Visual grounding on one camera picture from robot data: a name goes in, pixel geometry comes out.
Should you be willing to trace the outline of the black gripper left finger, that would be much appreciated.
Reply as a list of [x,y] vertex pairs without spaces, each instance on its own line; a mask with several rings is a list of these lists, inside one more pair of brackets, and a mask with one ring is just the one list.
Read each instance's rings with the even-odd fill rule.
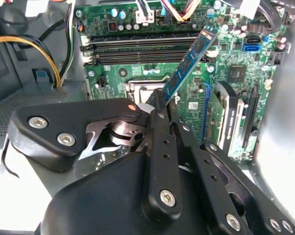
[[143,210],[170,221],[182,213],[176,139],[171,134],[175,114],[175,104],[160,90],[141,105],[112,98],[29,106],[12,114],[7,138],[18,152],[57,172],[121,146],[145,153]]

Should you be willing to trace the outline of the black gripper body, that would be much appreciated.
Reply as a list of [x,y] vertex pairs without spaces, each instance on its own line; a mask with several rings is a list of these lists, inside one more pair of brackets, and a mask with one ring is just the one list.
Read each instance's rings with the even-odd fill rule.
[[43,235],[221,235],[195,177],[179,169],[182,214],[161,221],[144,214],[146,157],[131,153],[60,190],[41,222]]

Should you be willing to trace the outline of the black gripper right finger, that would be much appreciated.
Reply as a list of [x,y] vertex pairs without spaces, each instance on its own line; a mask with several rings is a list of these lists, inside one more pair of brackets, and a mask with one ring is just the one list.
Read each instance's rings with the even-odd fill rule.
[[212,235],[295,235],[295,225],[216,145],[199,144],[168,104],[178,140],[178,161],[190,166],[202,213]]

